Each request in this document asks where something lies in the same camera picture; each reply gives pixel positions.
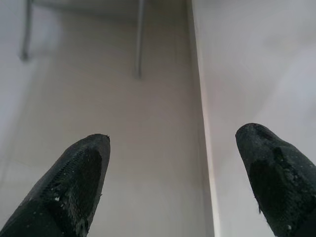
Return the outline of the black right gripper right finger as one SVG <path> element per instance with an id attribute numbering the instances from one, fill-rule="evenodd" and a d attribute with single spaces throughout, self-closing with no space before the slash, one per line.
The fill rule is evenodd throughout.
<path id="1" fill-rule="evenodd" d="M 316 235 L 316 166 L 267 127 L 247 123 L 235 135 L 259 210 L 276 237 Z"/>

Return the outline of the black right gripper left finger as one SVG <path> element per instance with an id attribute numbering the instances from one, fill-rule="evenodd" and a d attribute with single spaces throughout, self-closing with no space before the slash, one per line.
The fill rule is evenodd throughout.
<path id="1" fill-rule="evenodd" d="M 102 195 L 110 138 L 72 144 L 36 182 L 0 231 L 2 237 L 85 237 Z"/>

